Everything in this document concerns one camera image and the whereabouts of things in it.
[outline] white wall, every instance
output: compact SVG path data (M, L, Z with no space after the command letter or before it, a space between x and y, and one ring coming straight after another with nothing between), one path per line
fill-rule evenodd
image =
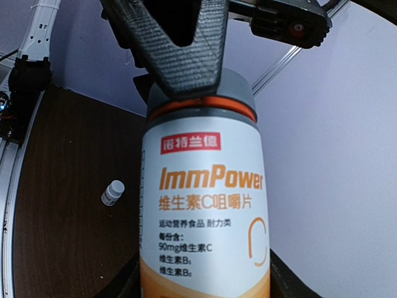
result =
M17 48L30 19L34 0L0 1L0 53ZM54 83L80 94L144 114L146 106L132 78L145 73L133 66L129 51L121 49L100 18L99 0L63 0L51 40ZM228 28L225 66L240 72L250 83L260 77L289 48L255 37L247 23L232 21Z
M350 4L256 101L270 245L323 297L397 297L396 47Z

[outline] gray bottle cap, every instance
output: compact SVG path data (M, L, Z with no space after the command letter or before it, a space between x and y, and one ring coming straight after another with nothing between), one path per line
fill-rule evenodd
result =
M223 68L220 85L213 96L226 97L242 102L251 108L256 117L255 101L251 86L243 76L233 70ZM171 100L162 92L159 86L153 84L150 89L146 116L149 117L153 111L169 102Z

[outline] red logo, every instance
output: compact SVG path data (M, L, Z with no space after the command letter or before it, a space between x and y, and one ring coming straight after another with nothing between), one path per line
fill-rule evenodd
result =
M169 135L161 139L161 154L197 150L221 150L221 134L192 132Z

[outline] dark wood surface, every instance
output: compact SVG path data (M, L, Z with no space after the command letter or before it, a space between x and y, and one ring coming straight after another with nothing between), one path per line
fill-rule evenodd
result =
M33 127L14 230L17 298L92 297L138 251L145 119L50 87ZM126 190L113 207L100 195Z

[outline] bottle cap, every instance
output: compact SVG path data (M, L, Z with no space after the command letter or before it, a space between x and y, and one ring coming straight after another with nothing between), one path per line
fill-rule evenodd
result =
M124 192L124 184L119 180L114 180L109 185L109 192L114 197L120 197Z

